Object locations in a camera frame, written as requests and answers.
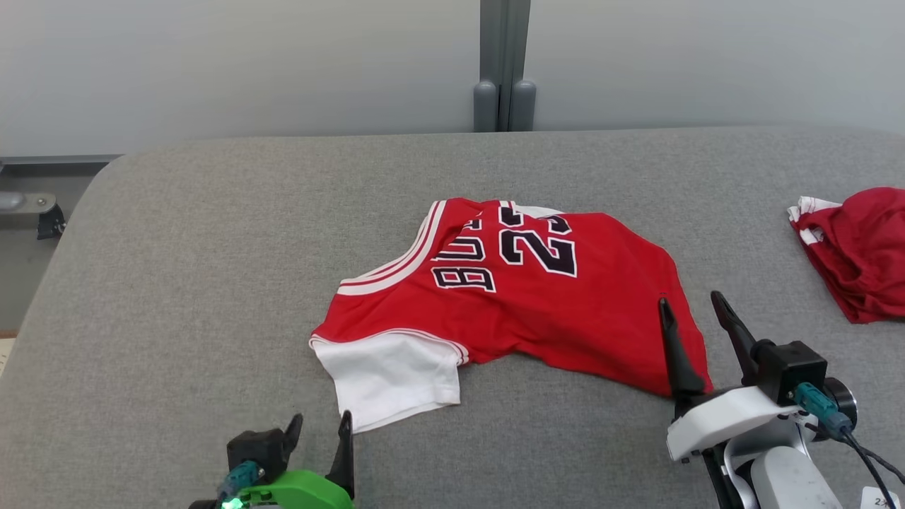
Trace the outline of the black frame foot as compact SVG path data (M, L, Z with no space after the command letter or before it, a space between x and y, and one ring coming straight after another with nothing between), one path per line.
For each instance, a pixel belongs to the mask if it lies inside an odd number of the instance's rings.
M39 213L36 239L51 240L59 239L66 229L66 217L59 205L54 205L46 212Z

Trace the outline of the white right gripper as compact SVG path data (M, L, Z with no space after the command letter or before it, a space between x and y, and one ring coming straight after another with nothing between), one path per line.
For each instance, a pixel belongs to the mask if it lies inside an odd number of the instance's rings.
M728 333L742 371L742 389L727 391L709 402L690 409L667 429L667 448L673 461L690 458L693 452L725 443L731 455L753 455L773 447L792 447L802 453L813 441L817 416L796 406L779 406L757 387L759 364L751 354L756 339L738 317L723 293L711 292L718 322ZM704 380L694 370L679 337L678 321L666 298L658 302L660 335L670 396L691 400L704 396Z

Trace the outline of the white paper label tag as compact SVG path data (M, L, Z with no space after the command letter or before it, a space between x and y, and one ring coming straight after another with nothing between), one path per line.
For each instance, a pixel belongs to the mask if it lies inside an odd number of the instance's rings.
M859 509L905 509L905 502L899 500L895 492L889 491L889 499L892 500L892 505L878 487L864 486Z

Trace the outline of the grey double metal partition post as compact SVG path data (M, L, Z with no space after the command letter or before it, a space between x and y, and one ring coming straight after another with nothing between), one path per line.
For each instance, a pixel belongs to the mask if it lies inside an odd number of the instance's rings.
M531 131L537 85L524 77L531 0L479 0L475 132Z

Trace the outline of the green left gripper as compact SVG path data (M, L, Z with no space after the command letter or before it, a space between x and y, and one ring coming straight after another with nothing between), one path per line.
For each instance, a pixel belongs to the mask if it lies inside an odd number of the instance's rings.
M292 453L303 428L303 414L294 414L284 431L282 452ZM343 411L337 429L337 450L327 478L312 471L283 473L270 484L258 484L240 491L242 509L354 509L353 415Z

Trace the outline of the grey metal frame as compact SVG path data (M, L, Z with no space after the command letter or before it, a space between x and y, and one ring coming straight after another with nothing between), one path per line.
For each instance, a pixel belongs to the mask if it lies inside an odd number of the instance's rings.
M120 154L0 157L0 178L4 173L36 178L94 175L119 157ZM0 215L40 215L55 206L54 193L9 190L0 184Z

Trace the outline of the red shorts with white stripes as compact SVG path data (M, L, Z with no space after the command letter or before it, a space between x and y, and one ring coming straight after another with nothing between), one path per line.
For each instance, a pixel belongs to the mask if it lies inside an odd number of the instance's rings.
M835 203L799 197L789 221L849 322L905 320L905 188Z

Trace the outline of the red basketball jersey number 23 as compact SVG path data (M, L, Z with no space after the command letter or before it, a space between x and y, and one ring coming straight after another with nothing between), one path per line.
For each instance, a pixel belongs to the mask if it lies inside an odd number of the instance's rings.
M668 397L662 299L712 390L665 249L604 213L446 199L401 257L339 284L308 345L354 433L459 404L459 367L512 353Z

